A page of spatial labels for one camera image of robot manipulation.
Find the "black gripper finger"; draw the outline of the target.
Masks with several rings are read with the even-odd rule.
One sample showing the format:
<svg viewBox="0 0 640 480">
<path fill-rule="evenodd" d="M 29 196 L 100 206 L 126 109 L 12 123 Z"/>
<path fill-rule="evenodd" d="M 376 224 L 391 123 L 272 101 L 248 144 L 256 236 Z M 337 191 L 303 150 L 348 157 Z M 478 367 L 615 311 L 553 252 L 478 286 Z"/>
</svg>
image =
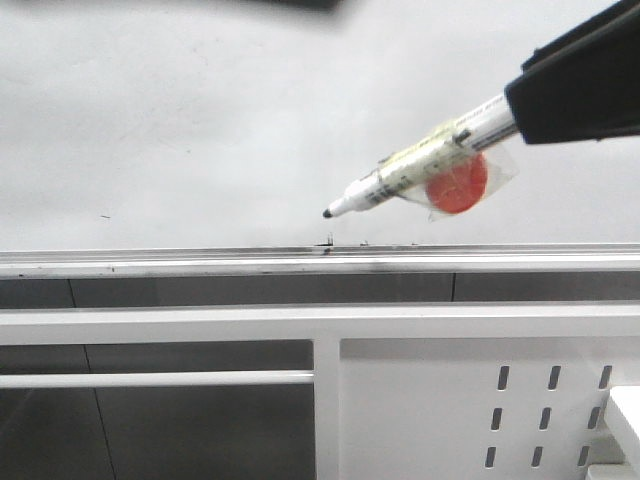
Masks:
<svg viewBox="0 0 640 480">
<path fill-rule="evenodd" d="M 504 90 L 528 144 L 639 134 L 639 3 L 618 1 L 534 51 Z"/>
</svg>

